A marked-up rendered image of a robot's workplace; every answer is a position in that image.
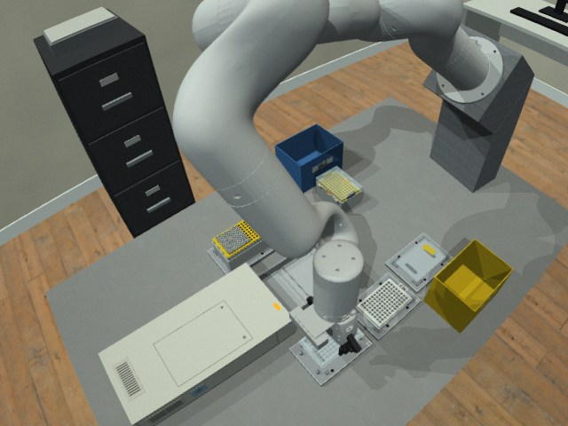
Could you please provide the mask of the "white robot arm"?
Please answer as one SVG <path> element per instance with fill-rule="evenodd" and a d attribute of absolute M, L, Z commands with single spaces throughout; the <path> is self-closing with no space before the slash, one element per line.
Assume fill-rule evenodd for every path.
<path fill-rule="evenodd" d="M 359 235 L 339 206 L 308 201 L 256 130 L 254 114 L 317 44 L 353 39 L 410 38 L 448 98 L 481 101 L 500 83 L 503 61 L 493 43 L 459 27 L 462 11 L 463 0 L 204 0 L 194 13 L 202 54 L 177 93 L 175 140 L 275 252 L 296 259 L 319 244 L 313 304 L 289 312 L 317 351 L 328 344 L 325 331 L 357 313 L 364 266 Z"/>

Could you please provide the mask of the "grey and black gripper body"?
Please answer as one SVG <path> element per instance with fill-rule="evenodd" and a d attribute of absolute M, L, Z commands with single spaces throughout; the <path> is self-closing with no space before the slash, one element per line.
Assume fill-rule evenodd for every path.
<path fill-rule="evenodd" d="M 335 323 L 326 332 L 339 344 L 343 345 L 349 334 L 354 336 L 358 331 L 358 317 L 357 313 L 354 316 L 348 315 L 345 319 Z"/>

